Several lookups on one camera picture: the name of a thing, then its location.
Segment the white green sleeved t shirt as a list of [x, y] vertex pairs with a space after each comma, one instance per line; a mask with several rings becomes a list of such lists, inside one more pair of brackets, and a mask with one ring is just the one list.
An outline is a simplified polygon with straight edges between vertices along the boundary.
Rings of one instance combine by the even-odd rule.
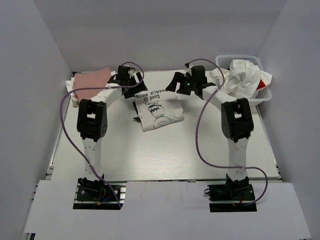
[[143, 91], [134, 96], [137, 121], [142, 131], [155, 130], [184, 120], [184, 110], [175, 92], [165, 89]]

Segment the white red print t shirt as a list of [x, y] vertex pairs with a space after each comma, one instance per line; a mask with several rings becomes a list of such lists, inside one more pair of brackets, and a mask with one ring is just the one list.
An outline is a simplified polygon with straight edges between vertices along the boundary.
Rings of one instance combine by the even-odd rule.
[[209, 72], [221, 90], [235, 98], [252, 99], [271, 84], [272, 75], [249, 60], [234, 59], [229, 69], [220, 67]]

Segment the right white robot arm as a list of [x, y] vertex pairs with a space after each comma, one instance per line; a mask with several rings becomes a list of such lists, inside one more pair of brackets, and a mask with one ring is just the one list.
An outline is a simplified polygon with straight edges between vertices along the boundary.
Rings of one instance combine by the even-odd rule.
[[235, 98], [208, 82], [205, 67], [191, 66], [185, 73], [175, 72], [166, 91], [182, 95], [192, 92], [200, 99], [211, 104], [221, 112], [221, 129], [228, 143], [228, 166], [226, 178], [232, 182], [225, 188], [226, 195], [236, 200], [244, 193], [241, 181], [248, 180], [246, 170], [247, 145], [254, 123], [247, 98]]

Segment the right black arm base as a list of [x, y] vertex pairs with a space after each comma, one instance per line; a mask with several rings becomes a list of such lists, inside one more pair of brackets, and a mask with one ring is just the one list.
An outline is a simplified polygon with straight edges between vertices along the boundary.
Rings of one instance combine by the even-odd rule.
[[211, 213], [244, 213], [256, 212], [257, 206], [253, 186], [249, 178], [232, 181], [226, 177], [224, 184], [210, 184], [203, 191], [209, 197]]

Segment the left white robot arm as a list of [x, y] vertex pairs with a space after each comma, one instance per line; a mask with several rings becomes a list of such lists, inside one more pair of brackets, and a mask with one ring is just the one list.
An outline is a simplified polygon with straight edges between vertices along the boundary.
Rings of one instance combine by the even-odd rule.
[[84, 147], [85, 171], [90, 180], [102, 180], [102, 141], [107, 133], [107, 109], [121, 98], [133, 98], [146, 91], [144, 74], [136, 72], [134, 67], [120, 65], [117, 73], [109, 79], [107, 89], [101, 90], [90, 99], [79, 102], [76, 129], [80, 134]]

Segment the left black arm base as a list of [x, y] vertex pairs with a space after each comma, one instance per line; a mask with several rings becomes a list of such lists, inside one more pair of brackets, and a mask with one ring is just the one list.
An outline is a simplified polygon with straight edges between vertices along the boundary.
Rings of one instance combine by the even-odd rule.
[[86, 177], [77, 180], [73, 202], [74, 210], [120, 210], [125, 200], [126, 186], [111, 185], [113, 190], [100, 180], [88, 180]]

